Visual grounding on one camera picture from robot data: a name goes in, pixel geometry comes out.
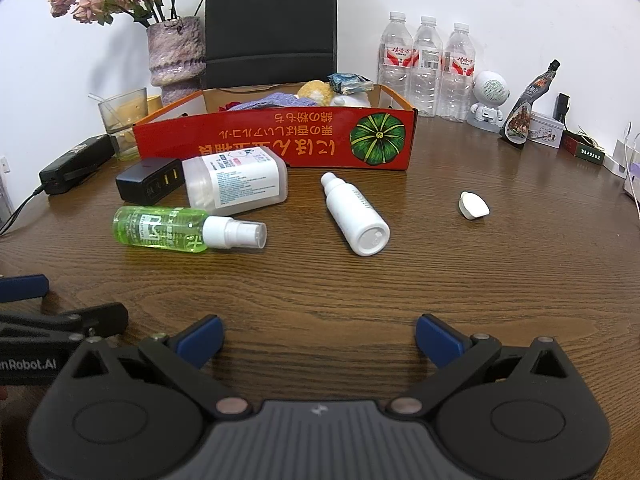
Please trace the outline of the black paper bag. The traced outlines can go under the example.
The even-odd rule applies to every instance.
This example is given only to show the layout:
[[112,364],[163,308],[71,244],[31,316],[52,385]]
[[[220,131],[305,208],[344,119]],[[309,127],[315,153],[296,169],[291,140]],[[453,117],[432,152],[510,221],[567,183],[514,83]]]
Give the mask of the black paper bag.
[[337,71],[337,0],[205,0],[206,88],[296,84]]

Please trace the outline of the white bottle cap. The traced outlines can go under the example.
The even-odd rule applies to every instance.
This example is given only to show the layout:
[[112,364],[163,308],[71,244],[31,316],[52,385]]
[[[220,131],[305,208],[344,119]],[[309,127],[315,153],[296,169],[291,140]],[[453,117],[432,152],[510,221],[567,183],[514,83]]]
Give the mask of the white bottle cap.
[[490,209],[487,203],[477,194],[463,191],[458,200],[458,208],[466,220],[478,220],[487,217]]

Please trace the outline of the right water bottle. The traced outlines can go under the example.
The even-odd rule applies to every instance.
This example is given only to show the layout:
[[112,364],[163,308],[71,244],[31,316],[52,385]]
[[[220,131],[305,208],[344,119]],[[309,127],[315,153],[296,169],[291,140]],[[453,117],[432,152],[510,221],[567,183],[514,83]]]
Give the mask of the right water bottle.
[[437,115],[452,122],[464,122],[471,107],[475,70],[475,48],[467,24],[454,24],[454,31],[442,50]]

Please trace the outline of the white spray bottle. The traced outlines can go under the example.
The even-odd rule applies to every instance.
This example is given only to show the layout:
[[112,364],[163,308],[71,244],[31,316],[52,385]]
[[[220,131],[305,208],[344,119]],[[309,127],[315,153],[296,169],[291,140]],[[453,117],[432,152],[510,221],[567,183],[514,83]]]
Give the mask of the white spray bottle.
[[390,227],[362,193],[333,172],[320,179],[326,206],[352,251],[361,257],[377,254],[390,240]]

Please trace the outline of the white plush sheep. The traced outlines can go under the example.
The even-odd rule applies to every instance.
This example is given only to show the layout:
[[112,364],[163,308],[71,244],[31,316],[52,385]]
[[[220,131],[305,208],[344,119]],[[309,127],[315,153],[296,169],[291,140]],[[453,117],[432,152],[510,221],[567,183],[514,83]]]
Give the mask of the white plush sheep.
[[331,100],[332,107],[367,107],[371,106],[367,92],[357,92],[353,94],[337,93]]

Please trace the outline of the green spray bottle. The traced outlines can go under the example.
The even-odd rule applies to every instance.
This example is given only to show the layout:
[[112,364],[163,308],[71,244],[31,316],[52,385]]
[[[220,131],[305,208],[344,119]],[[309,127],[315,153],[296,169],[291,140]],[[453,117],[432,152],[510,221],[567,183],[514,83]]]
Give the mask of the green spray bottle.
[[122,206],[114,214],[112,231],[115,240],[127,246],[189,254],[207,249],[262,249],[267,243],[265,223],[183,207]]

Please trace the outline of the yellow plush toy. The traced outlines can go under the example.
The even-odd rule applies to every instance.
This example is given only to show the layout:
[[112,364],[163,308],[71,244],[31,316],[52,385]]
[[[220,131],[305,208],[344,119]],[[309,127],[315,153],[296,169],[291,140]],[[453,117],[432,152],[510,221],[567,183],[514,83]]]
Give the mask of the yellow plush toy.
[[334,97],[334,92],[328,82],[312,80],[303,84],[297,91],[299,99],[313,100],[318,106],[329,106]]

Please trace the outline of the red rose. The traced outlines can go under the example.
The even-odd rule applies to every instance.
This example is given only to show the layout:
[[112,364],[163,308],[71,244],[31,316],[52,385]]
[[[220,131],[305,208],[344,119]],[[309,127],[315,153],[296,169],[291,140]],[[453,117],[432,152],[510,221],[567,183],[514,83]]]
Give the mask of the red rose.
[[236,101],[235,102],[229,102],[227,104],[224,104],[224,106],[220,106],[218,108],[218,112],[226,112],[227,110],[232,110],[233,107],[236,107],[236,106],[238,106],[240,104],[242,104],[242,103],[236,102]]

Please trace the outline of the purple ceramic vase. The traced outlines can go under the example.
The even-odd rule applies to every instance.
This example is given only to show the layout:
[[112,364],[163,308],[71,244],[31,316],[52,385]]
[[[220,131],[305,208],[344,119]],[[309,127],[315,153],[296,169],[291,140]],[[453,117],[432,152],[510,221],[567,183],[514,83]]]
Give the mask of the purple ceramic vase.
[[163,106],[201,90],[205,64],[204,28],[198,16],[151,25],[148,36],[151,84]]

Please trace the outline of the water bottle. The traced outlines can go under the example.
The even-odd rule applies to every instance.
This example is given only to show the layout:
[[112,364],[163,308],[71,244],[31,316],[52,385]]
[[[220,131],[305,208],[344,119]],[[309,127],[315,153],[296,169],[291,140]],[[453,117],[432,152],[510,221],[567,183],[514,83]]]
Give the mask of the water bottle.
[[412,63],[413,39],[406,26],[406,14],[392,11],[378,47],[378,84],[405,98]]
[[442,50],[437,115],[452,122],[464,122],[471,107],[475,70],[475,48],[467,24],[454,24],[454,31]]
[[434,117],[439,96],[440,57],[442,40],[437,31],[437,20],[422,16],[421,24],[413,38],[413,64],[410,75],[410,102],[420,116]]

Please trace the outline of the clear glass cup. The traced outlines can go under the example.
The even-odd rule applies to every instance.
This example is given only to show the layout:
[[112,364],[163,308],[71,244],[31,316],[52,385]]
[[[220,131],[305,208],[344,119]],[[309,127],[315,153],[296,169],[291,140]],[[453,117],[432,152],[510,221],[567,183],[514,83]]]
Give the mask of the clear glass cup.
[[98,109],[105,132],[110,136],[117,158],[126,159],[138,154],[134,125],[149,113],[146,89],[138,89],[99,98]]

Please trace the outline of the dark red small box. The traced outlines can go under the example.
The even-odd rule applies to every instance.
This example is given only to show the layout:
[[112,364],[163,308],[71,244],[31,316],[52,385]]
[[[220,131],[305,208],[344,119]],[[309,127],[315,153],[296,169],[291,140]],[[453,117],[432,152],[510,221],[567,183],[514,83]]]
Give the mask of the dark red small box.
[[590,136],[564,130],[561,146],[576,158],[585,160],[586,162],[592,162],[597,166],[603,164],[604,151]]

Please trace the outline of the purple knitted cloth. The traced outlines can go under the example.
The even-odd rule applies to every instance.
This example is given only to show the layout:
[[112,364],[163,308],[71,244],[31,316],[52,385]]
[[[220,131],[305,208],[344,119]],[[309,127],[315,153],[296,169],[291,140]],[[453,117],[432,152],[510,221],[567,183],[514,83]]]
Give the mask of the purple knitted cloth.
[[283,92],[273,92],[269,96],[261,99],[236,104],[229,108],[229,112],[244,112],[244,110],[263,110],[264,108],[285,108],[285,107],[314,107],[317,102],[313,99],[296,96]]

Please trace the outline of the white cotton swab container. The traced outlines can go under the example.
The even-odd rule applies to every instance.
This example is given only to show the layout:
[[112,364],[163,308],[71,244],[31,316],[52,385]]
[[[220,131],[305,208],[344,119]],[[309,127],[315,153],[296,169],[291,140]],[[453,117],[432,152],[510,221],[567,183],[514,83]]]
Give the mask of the white cotton swab container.
[[182,162],[192,208],[232,217],[283,203],[288,198],[288,168],[269,148],[241,148]]

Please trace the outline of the dark blue charger block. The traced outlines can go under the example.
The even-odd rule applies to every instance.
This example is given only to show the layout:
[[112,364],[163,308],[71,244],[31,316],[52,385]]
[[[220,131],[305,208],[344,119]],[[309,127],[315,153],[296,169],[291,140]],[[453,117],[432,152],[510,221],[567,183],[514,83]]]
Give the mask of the dark blue charger block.
[[142,159],[119,174],[115,182],[124,202],[152,206],[184,185],[182,161],[163,157]]

